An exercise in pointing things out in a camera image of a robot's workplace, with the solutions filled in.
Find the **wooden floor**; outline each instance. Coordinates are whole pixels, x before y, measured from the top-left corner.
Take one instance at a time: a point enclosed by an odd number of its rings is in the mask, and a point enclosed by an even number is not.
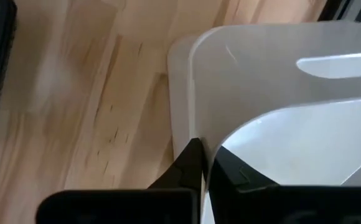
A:
[[[145,188],[172,162],[166,54],[214,26],[314,21],[325,0],[16,0],[0,224],[63,189]]]

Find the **floor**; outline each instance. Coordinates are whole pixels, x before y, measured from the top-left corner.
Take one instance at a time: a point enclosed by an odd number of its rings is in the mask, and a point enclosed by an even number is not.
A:
[[[325,0],[16,0],[0,224],[63,189],[142,189],[172,162],[166,54],[185,34],[314,21]]]

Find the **wood grain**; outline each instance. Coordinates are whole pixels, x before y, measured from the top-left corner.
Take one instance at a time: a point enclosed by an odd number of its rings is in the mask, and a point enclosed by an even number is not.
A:
[[[16,0],[0,102],[0,224],[63,189],[145,188],[172,162],[166,54],[182,35],[314,21],[325,0]]]

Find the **light wood planks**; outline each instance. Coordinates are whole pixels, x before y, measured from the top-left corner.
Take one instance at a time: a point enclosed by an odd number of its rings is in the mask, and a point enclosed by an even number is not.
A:
[[[0,102],[0,224],[63,189],[145,188],[172,162],[166,54],[213,26],[301,22],[324,0],[16,0]]]

